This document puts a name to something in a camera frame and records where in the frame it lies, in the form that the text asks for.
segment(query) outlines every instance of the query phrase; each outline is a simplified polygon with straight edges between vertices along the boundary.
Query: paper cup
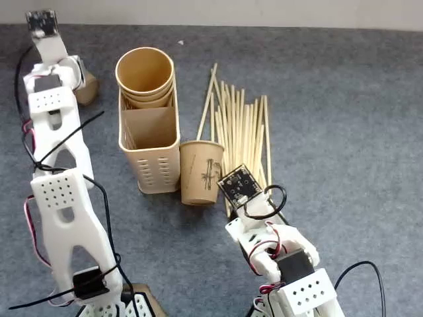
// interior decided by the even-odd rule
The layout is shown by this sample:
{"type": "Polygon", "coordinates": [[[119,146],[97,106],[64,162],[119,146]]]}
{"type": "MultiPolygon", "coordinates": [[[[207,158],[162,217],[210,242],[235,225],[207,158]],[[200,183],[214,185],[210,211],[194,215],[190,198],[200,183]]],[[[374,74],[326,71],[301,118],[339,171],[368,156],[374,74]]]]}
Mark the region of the paper cup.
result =
{"type": "Polygon", "coordinates": [[[166,95],[164,95],[160,99],[149,101],[149,102],[132,100],[131,98],[126,98],[126,101],[133,108],[138,108],[138,109],[160,108],[168,104],[169,100],[171,99],[172,93],[173,93],[173,89],[171,89],[166,95]]]}
{"type": "Polygon", "coordinates": [[[122,94],[124,94],[125,98],[140,101],[140,102],[151,102],[156,101],[162,98],[164,95],[170,95],[173,92],[174,88],[174,81],[172,81],[172,85],[167,88],[163,89],[162,91],[158,92],[157,94],[152,94],[151,96],[138,96],[136,94],[131,94],[130,92],[122,90],[122,94]]]}
{"type": "Polygon", "coordinates": [[[180,145],[180,188],[185,205],[209,205],[217,200],[223,147],[211,141],[180,145]]]}
{"type": "Polygon", "coordinates": [[[138,96],[151,96],[172,85],[172,59],[157,48],[136,48],[125,53],[116,64],[120,88],[138,96]]]}

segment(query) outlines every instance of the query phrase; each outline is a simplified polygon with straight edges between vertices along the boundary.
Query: robotic arm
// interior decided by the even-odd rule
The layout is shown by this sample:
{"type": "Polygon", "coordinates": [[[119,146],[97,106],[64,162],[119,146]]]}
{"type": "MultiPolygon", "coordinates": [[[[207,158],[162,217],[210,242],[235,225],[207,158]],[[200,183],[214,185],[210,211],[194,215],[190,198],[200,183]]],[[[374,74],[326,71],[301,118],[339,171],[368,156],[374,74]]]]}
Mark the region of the robotic arm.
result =
{"type": "Polygon", "coordinates": [[[275,209],[269,189],[264,191],[244,165],[219,181],[236,217],[226,225],[251,269],[267,284],[254,299],[251,316],[344,317],[336,291],[316,248],[275,209]]]}

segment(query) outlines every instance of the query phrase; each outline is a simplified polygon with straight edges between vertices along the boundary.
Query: printed design on cup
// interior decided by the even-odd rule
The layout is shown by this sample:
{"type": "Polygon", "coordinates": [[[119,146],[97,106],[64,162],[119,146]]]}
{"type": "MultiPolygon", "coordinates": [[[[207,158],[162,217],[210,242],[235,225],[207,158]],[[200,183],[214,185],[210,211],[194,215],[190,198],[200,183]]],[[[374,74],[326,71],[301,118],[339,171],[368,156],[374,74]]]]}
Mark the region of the printed design on cup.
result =
{"type": "Polygon", "coordinates": [[[219,162],[215,162],[212,158],[207,160],[207,169],[205,173],[201,174],[201,178],[204,182],[205,190],[212,190],[212,180],[218,180],[221,174],[221,165],[219,162]]]}

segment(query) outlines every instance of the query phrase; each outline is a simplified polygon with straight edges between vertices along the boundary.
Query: white wall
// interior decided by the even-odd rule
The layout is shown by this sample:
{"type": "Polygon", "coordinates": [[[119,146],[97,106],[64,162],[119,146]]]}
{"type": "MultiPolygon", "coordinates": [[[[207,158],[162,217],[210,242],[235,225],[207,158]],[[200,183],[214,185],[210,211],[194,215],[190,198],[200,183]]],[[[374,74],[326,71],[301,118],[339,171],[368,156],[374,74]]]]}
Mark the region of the white wall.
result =
{"type": "Polygon", "coordinates": [[[423,30],[423,0],[0,0],[0,22],[51,8],[59,23],[423,30]]]}

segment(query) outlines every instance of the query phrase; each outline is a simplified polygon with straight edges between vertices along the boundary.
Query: pile of wooden sticks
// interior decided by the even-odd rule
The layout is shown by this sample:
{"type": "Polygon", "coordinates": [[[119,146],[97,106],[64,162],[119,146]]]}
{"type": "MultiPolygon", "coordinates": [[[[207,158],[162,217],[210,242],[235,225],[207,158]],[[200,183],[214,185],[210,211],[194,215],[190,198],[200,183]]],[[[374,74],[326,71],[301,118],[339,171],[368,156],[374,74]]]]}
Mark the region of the pile of wooden sticks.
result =
{"type": "MultiPolygon", "coordinates": [[[[269,109],[267,96],[245,104],[245,89],[237,90],[216,78],[217,64],[211,70],[209,87],[197,140],[200,140],[206,116],[210,107],[210,139],[225,151],[222,159],[222,173],[228,174],[245,164],[262,188],[272,183],[272,162],[270,154],[269,109]],[[215,96],[218,106],[215,107],[215,96]],[[263,144],[266,140],[266,173],[262,164],[263,144]]],[[[226,201],[229,216],[229,203],[226,201]]]]}

